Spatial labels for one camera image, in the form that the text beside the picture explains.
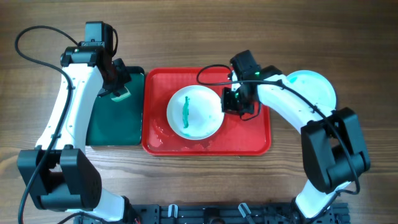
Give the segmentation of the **green sponge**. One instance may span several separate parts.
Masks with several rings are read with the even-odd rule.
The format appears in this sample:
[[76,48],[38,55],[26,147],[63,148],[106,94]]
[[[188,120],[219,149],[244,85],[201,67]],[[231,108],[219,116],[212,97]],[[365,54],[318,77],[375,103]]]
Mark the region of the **green sponge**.
[[121,89],[118,89],[118,90],[112,92],[110,98],[114,102],[120,102],[120,101],[125,100],[126,98],[128,98],[130,96],[131,96],[131,93],[128,90],[128,88],[127,87],[123,87]]

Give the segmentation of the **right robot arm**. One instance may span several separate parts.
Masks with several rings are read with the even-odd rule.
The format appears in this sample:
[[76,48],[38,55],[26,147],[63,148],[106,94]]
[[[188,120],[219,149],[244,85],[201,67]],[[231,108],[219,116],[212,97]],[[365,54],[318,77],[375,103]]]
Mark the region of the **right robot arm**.
[[[320,102],[319,93],[306,93],[273,65],[261,68],[249,50],[229,62],[232,86],[223,89],[223,112],[248,121],[260,113],[261,106],[268,106],[301,135],[308,180],[294,203],[303,221],[311,223],[323,216],[342,193],[359,194],[358,178],[370,169],[371,160],[357,114]],[[347,189],[350,183],[356,187],[352,192]]]

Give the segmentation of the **light blue plate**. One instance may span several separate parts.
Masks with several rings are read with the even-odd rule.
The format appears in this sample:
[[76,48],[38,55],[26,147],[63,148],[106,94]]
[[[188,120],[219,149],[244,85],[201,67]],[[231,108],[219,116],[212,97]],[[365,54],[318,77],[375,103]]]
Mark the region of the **light blue plate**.
[[289,74],[287,79],[307,96],[313,97],[330,108],[336,108],[335,89],[321,74],[311,70],[298,70]]
[[325,116],[330,116],[336,110],[337,99],[334,93],[318,96],[318,106]]

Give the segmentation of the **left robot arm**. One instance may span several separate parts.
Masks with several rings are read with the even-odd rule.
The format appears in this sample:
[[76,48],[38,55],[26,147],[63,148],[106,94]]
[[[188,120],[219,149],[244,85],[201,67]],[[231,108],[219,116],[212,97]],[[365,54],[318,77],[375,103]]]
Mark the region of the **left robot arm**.
[[17,158],[30,198],[39,210],[68,212],[101,223],[134,223],[129,200],[102,186],[101,176],[86,157],[86,133],[95,100],[119,96],[131,77],[115,58],[118,35],[109,24],[87,22],[85,39],[68,47],[57,71],[62,83],[47,127],[33,150]]

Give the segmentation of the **white plate with stain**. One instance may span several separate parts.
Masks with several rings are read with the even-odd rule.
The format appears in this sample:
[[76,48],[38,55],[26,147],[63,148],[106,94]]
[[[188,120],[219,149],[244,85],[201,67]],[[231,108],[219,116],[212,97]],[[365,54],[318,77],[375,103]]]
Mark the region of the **white plate with stain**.
[[223,124],[221,98],[205,86],[183,87],[169,100],[166,117],[178,136],[193,141],[206,139]]

